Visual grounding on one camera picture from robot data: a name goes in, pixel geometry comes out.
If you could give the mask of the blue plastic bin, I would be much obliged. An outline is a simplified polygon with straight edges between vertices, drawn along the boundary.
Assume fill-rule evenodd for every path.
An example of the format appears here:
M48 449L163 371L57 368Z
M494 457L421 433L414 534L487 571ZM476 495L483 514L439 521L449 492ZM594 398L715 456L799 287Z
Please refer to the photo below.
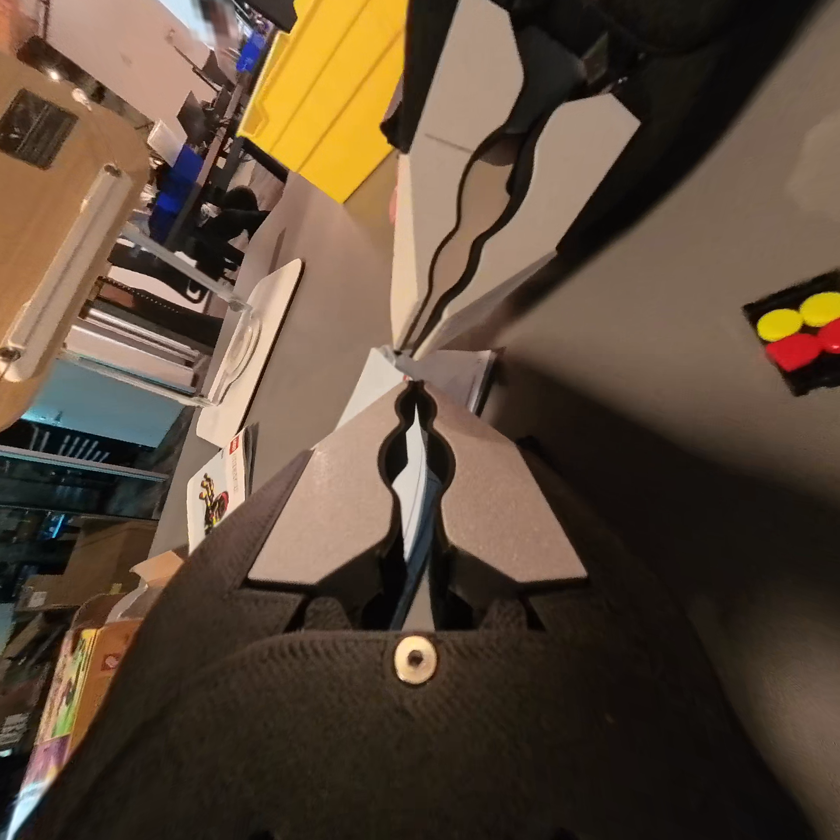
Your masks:
M152 214L171 217L179 214L202 168L203 158L188 143L181 147L173 164L160 165L153 175L155 194L150 205Z
M236 58L235 71L237 74L253 72L261 60L268 55L277 30L273 27L255 28L245 38Z

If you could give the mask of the black office chair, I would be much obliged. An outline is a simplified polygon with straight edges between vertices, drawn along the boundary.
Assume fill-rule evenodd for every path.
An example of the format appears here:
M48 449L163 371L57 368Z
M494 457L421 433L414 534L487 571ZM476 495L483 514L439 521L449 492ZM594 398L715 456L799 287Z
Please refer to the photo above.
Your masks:
M243 234L252 238L269 215L270 210L259 208L255 192L239 185L220 198L215 216L194 227L185 252L204 275L220 280L228 262L234 262L228 254L231 242Z

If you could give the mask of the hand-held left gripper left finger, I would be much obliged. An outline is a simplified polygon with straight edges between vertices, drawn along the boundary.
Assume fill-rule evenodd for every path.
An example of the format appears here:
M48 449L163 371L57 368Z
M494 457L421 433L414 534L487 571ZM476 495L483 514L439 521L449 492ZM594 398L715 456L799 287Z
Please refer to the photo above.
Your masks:
M415 384L399 384L316 444L248 572L275 587L401 587L402 503Z

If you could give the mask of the orange lego box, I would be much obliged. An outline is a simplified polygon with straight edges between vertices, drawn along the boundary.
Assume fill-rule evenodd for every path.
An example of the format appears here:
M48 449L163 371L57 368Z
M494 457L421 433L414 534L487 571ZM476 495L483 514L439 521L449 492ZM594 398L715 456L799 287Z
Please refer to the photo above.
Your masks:
M7 838L18 836L84 739L141 624L141 619L125 620L78 628L67 635Z

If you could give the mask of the white lego instruction booklet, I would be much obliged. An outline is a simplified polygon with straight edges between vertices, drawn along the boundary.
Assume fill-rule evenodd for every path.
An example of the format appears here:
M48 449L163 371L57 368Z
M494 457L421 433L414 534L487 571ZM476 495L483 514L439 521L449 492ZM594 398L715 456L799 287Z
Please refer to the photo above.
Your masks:
M386 346L369 352L350 400L337 424L345 425L405 379L422 380L445 392L455 403L478 414L490 386L496 355L492 351L439 350L415 361ZM400 503L404 581L390 616L389 627L407 624L434 627L427 591L427 566L434 538L433 505L442 489L443 473L428 461L429 444L417 413L402 436L392 487Z

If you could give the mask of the clear acrylic stand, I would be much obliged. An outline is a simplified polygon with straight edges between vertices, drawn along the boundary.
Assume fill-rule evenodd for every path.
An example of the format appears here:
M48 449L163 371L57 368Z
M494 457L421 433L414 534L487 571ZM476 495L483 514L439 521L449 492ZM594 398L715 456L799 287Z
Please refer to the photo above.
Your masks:
M236 296L234 288L229 283L206 276L176 253L156 243L150 236L141 233L135 225L124 225L122 236L183 274L187 279L221 298L230 311L237 313L238 322L234 336L227 346L224 361L220 364L209 393L187 394L183 389L163 381L158 376L143 373L135 367L125 367L93 355L80 353L68 344L65 344L59 357L81 369L96 372L116 382L137 387L183 406L199 408L221 406L231 386L247 370L259 345L262 325L260 315L249 301Z

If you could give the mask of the open cardboard box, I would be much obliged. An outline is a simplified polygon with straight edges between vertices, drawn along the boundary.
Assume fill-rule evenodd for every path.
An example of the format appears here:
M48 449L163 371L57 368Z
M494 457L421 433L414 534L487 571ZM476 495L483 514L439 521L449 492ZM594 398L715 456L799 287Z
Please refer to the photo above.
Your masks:
M143 621L183 564L182 557L173 550L137 563L130 570L138 578L134 589L126 593L94 595L78 608L70 630L76 632Z

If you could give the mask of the white lego leaflet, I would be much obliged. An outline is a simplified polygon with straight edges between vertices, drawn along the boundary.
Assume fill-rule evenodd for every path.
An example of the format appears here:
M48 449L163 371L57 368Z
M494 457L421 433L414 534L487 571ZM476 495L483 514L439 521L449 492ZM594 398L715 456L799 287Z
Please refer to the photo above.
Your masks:
M186 486L187 547L205 537L240 507L253 487L258 425L246 426L189 479Z

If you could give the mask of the light wooden panel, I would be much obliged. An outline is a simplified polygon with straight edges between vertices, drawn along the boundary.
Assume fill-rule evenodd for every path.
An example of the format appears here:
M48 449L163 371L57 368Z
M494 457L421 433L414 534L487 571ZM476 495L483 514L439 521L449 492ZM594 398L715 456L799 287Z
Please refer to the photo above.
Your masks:
M1 153L1 354L7 328L35 290L38 278L69 232L81 201L100 169L109 162L116 164L129 176L133 186L123 205L127 215L124 224L117 234L112 234L111 248L99 250L95 271L75 296L35 378L20 383L1 378L3 431L27 412L60 356L70 328L107 267L112 247L140 203L150 173L145 141L126 119L95 102L74 99L72 86L49 79L15 57L2 55L1 116L20 88L75 113L79 121L46 171Z

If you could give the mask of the white board with dark edge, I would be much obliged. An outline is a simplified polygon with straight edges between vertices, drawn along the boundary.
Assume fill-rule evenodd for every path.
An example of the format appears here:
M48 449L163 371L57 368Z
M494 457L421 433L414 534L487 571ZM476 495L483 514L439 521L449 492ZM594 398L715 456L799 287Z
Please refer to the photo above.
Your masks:
M248 297L198 415L196 434L209 444L223 448L243 428L304 268L302 259L290 261Z

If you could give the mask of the brown cardboard box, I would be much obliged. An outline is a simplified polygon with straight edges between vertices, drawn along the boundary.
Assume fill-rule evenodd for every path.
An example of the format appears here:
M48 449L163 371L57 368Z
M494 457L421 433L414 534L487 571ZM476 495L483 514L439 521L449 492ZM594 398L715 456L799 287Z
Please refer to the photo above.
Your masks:
M157 527L156 521L84 526L62 574L29 577L15 612L77 609L98 595L128 594L139 585L132 569L148 558Z

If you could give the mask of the yellow plastic bin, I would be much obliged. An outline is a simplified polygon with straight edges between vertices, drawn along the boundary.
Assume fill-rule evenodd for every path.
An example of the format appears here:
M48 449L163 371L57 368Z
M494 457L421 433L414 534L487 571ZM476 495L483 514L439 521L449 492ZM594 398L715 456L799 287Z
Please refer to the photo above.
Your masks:
M345 203L393 150L381 123L403 74L407 7L293 2L237 135Z

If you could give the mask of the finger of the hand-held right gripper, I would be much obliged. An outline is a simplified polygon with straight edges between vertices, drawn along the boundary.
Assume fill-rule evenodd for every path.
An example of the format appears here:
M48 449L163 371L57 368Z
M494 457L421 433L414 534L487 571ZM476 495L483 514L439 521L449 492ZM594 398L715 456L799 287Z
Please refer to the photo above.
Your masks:
M459 190L479 147L509 119L522 62L509 12L410 12L392 263L392 344L414 342L433 292L433 263L456 229Z
M639 125L612 93L566 101L539 123L513 168L508 204L470 243L465 270L435 303L415 358L477 327L550 263Z

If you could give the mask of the black vent plate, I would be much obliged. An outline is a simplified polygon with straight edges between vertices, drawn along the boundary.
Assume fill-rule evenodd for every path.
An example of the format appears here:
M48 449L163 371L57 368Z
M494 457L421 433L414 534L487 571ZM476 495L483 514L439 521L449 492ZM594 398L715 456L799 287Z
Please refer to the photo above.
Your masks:
M78 121L75 113L20 88L1 118L1 153L46 171Z

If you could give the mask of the black pad with coloured discs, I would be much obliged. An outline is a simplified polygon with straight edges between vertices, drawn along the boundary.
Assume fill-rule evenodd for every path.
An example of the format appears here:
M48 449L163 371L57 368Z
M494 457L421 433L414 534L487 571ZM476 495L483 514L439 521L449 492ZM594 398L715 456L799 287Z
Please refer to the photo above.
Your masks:
M793 396L838 388L838 269L748 303L741 311Z

